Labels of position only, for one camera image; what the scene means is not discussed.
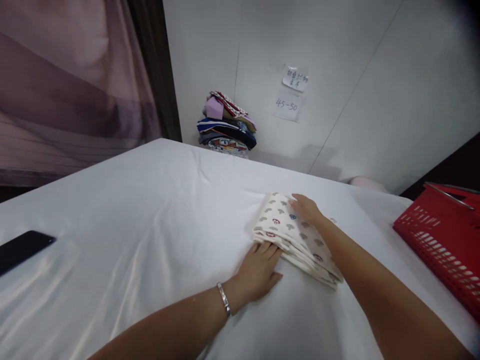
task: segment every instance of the phone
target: phone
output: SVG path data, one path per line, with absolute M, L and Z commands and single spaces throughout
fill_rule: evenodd
M 0 246 L 0 276 L 57 240 L 38 231 L 27 231 Z

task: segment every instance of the handwritten note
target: handwritten note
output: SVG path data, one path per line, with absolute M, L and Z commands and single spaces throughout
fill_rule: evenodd
M 301 72 L 297 67 L 287 65 L 283 70 L 282 83 L 289 88 L 303 92 L 309 83 L 309 75 L 305 71 Z
M 273 104 L 273 116 L 291 121 L 297 121 L 302 98 L 288 91 L 286 88 L 280 89 L 278 96 Z

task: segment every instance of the white tablecloth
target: white tablecloth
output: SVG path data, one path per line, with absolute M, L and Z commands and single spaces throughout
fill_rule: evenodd
M 160 139 L 0 204 L 0 244 L 58 237 L 0 277 L 0 359 L 85 359 L 228 279 L 271 192 L 314 199 L 472 349 L 475 321 L 391 228 L 409 200 Z M 346 283 L 334 292 L 283 259 L 277 270 L 207 359 L 382 358 Z

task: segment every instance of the pink curtain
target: pink curtain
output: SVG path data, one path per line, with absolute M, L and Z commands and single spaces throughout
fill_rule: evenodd
M 160 137 L 124 0 L 0 2 L 0 185 L 41 186 Z

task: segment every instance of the cream patterned towel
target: cream patterned towel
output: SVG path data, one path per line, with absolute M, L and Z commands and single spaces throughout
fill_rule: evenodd
M 333 289 L 344 278 L 324 240 L 308 222 L 297 218 L 289 198 L 274 192 L 253 228 L 253 241 L 265 241 L 283 250 L 282 257 Z

